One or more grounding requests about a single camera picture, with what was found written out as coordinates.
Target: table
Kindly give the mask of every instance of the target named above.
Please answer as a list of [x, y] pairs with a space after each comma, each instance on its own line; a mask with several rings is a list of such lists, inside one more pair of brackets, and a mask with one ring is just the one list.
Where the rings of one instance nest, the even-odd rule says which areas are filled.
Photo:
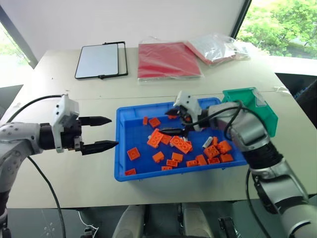
[[[79, 102], [81, 116], [105, 116], [114, 120], [119, 107], [170, 102], [181, 89], [197, 98], [222, 99], [221, 92], [224, 89], [256, 86], [279, 117], [273, 143], [285, 156], [308, 193], [317, 192], [316, 129], [290, 94], [273, 89], [274, 86], [283, 85], [266, 65], [261, 64], [260, 57], [206, 69], [206, 78], [196, 81], [196, 84], [188, 81], [181, 85], [178, 82], [138, 85], [136, 62], [132, 62], [132, 59], [136, 60], [136, 49], [128, 49], [130, 75], [106, 80], [74, 79], [78, 56], [79, 51], [47, 52], [35, 69], [34, 78], [25, 83], [24, 91], [22, 89], [19, 93], [5, 117], [15, 110], [17, 103], [25, 104], [47, 94], [65, 93], [63, 90], [66, 89], [70, 98]], [[38, 102], [22, 112], [16, 120], [51, 122], [56, 102]], [[101, 127], [83, 127], [85, 143], [114, 138], [115, 122]], [[85, 157], [74, 151], [57, 154], [51, 150], [33, 158], [51, 181], [63, 208], [246, 198], [244, 182], [247, 166], [117, 182], [113, 177], [114, 149]], [[253, 186], [250, 195], [251, 198], [257, 198]], [[49, 188], [27, 160], [19, 170], [8, 207], [55, 207]]]

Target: green plastic box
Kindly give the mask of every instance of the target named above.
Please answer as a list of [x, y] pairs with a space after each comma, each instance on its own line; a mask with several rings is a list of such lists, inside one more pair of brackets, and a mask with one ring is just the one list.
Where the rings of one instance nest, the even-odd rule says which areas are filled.
[[278, 117], [256, 88], [224, 90], [223, 94], [223, 103], [241, 100], [245, 107], [261, 117], [270, 137], [275, 136]]

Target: plastic bag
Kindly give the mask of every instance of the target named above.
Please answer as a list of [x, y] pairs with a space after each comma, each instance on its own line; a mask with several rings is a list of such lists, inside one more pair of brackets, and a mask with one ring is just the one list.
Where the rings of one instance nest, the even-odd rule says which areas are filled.
[[139, 44], [139, 81], [202, 76], [195, 54], [183, 42], [149, 42]]
[[197, 37], [185, 44], [207, 65], [250, 58], [242, 42], [218, 33]]

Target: dark floor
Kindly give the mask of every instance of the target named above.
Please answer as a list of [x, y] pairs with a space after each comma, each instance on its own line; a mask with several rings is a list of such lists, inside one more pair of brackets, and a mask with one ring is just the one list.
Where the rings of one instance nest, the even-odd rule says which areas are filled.
[[[317, 196], [310, 199], [317, 206]], [[199, 203], [216, 238], [225, 238], [218, 225], [218, 217], [232, 217], [236, 229], [243, 238], [264, 238], [253, 219], [245, 201]], [[285, 237], [277, 215], [267, 213], [259, 200], [253, 200], [255, 210], [271, 237]], [[150, 217], [144, 231], [145, 236], [180, 235], [177, 221], [177, 204], [155, 204], [150, 206]], [[126, 206], [89, 208], [82, 211], [87, 224], [99, 226], [97, 238], [111, 238]], [[79, 238], [85, 226], [78, 212], [63, 210], [68, 238]], [[55, 209], [9, 209], [9, 228], [13, 238], [61, 238], [58, 213]]]

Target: blue plastic tray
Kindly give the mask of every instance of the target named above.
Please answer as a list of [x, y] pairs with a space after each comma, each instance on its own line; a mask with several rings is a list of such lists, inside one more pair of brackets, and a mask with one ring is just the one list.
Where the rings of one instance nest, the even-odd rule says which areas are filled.
[[[199, 104], [203, 109], [210, 105], [220, 104], [218, 98], [199, 99]], [[181, 153], [175, 147], [164, 145], [160, 143], [155, 149], [147, 145], [148, 136], [152, 134], [153, 128], [150, 125], [143, 125], [143, 117], [147, 116], [149, 119], [157, 117], [161, 125], [158, 128], [175, 127], [183, 128], [180, 119], [168, 119], [165, 112], [173, 107], [173, 103], [159, 103], [141, 106], [123, 107], [117, 109], [116, 116], [116, 141], [119, 144], [115, 148], [115, 163], [114, 163], [114, 177], [118, 181], [127, 181], [135, 179], [145, 179], [150, 177], [182, 174], [186, 172], [201, 171], [216, 168], [227, 168], [232, 166], [245, 165], [246, 161], [237, 149], [237, 147], [229, 141], [232, 146], [230, 151], [234, 161], [228, 163], [220, 163], [215, 165], [186, 167], [186, 161], [194, 160], [197, 155], [203, 154], [203, 143], [209, 136], [217, 136], [219, 141], [225, 140], [222, 131], [211, 130], [207, 128], [201, 132], [190, 132], [188, 139], [193, 144], [193, 151], [184, 155], [183, 161], [179, 163], [176, 169], [162, 171], [161, 167], [166, 165], [166, 160], [171, 158], [172, 152]], [[141, 157], [131, 161], [128, 157], [127, 151], [133, 147], [137, 147]], [[155, 163], [152, 156], [158, 151], [164, 153], [165, 158], [160, 163]], [[126, 176], [125, 171], [135, 168], [136, 175]]]

